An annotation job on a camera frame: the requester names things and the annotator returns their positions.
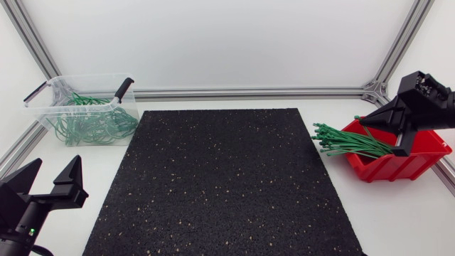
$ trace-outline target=red storage bin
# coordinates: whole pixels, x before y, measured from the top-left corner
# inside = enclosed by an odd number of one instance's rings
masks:
[[[368,128],[371,135],[382,142],[395,145],[397,137],[389,132]],[[358,120],[343,129],[367,135]],[[374,180],[394,181],[397,178],[415,180],[452,149],[433,131],[418,132],[412,145],[410,156],[388,154],[379,159],[348,153],[346,157],[358,177],[367,182]]]

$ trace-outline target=white panel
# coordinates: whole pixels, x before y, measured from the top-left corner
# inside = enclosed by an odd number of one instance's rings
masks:
[[[0,157],[34,118],[21,112],[22,100],[46,78],[0,7]]]
[[[172,89],[361,86],[413,0],[23,2],[63,74]]]
[[[424,23],[389,81],[389,95],[397,95],[401,78],[417,70],[430,73],[441,84],[455,91],[455,1],[438,0],[430,9]],[[437,133],[455,150],[455,129]],[[455,153],[450,155],[455,162]]]

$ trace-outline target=black handle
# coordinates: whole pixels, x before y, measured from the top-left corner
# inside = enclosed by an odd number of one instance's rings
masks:
[[[133,79],[131,78],[127,78],[125,79],[125,81],[123,81],[122,85],[120,85],[120,88],[117,90],[117,92],[115,93],[115,97],[118,97],[119,98],[119,103],[122,103],[122,98],[123,98],[123,95],[125,95],[125,93],[127,92],[129,86],[134,82]]]
[[[27,98],[23,99],[24,102],[28,102],[28,100],[32,97],[35,96],[36,93],[40,92],[43,88],[44,88],[44,85],[46,85],[47,81],[46,82],[43,82],[40,86],[38,86],[38,88],[36,88],[31,94],[29,94],[27,96]]]

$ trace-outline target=bundle of green zip ties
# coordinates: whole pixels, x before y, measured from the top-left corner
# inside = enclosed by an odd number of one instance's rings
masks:
[[[364,128],[368,136],[355,132],[338,131],[326,124],[313,125],[318,129],[315,130],[317,135],[311,138],[321,140],[319,142],[323,147],[321,152],[330,152],[327,153],[328,156],[354,153],[377,159],[392,153],[391,146],[375,139],[367,127]]]
[[[83,97],[75,92],[68,99],[67,106],[109,103],[108,99]],[[138,125],[138,120],[121,107],[108,112],[61,114],[54,122],[46,119],[54,127],[56,137],[67,146],[75,146],[80,142],[110,144],[133,134]]]

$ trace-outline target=speckled rubber mat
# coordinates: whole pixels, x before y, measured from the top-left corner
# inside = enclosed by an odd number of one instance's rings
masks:
[[[84,255],[362,253],[299,111],[282,109],[145,112]]]

